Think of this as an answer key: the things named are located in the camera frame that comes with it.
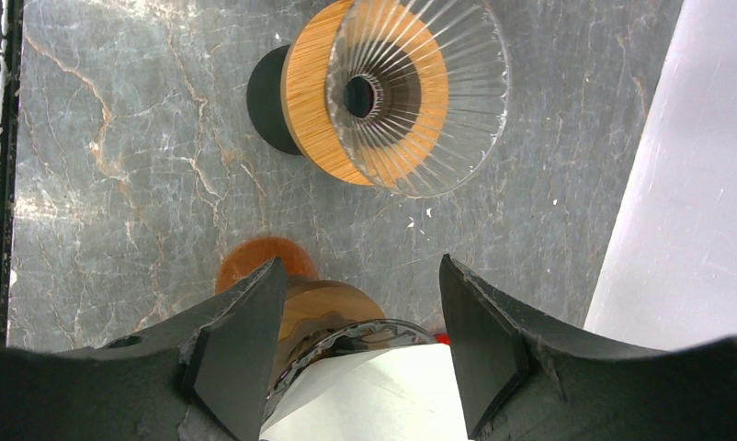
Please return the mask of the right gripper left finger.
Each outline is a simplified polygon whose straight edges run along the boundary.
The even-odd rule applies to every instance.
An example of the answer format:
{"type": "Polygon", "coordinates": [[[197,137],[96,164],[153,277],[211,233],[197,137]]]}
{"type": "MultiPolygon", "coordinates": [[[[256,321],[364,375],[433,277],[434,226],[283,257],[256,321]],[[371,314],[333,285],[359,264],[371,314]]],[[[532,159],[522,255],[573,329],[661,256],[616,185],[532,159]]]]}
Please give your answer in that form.
{"type": "Polygon", "coordinates": [[[175,440],[190,413],[260,436],[287,290],[273,258],[226,291],[108,345],[0,345],[0,440],[175,440]]]}

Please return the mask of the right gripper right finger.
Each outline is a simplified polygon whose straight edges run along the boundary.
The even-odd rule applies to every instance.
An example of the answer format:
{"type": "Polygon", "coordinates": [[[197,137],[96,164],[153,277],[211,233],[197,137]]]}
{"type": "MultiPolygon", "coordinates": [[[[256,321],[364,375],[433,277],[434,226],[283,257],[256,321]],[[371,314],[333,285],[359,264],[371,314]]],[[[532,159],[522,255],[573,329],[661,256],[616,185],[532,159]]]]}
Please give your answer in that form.
{"type": "Polygon", "coordinates": [[[737,336],[661,351],[562,322],[444,255],[441,302],[474,440],[737,440],[737,336]]]}

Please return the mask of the white paper coffee filter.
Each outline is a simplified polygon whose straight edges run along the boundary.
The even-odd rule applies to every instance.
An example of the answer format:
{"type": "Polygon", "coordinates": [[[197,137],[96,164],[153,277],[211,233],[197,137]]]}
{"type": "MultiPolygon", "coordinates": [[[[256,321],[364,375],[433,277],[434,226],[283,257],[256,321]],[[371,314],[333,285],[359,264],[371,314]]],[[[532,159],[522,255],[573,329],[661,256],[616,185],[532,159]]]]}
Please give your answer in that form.
{"type": "Polygon", "coordinates": [[[466,440],[447,345],[338,356],[305,368],[264,423],[263,440],[466,440]]]}

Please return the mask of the clear glass dripper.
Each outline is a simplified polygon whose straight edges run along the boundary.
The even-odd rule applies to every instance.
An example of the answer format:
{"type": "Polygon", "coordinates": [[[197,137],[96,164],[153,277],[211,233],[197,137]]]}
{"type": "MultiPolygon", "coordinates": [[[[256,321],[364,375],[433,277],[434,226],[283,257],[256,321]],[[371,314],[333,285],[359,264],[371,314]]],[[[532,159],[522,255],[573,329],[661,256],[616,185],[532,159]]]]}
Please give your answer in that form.
{"type": "Polygon", "coordinates": [[[510,66],[485,1],[355,1],[325,78],[346,157],[376,187],[431,198],[463,185],[503,134],[510,66]]]}

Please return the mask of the amber glass carafe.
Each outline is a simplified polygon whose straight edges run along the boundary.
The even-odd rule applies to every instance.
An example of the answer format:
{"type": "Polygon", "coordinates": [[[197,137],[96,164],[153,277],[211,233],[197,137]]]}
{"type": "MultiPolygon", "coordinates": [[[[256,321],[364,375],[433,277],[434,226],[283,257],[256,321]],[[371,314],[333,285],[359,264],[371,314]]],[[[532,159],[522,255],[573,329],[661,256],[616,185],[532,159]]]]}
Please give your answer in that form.
{"type": "Polygon", "coordinates": [[[265,236],[242,243],[223,259],[217,272],[215,292],[224,292],[258,266],[277,257],[289,277],[305,281],[319,278],[314,262],[302,247],[284,237],[265,236]]]}

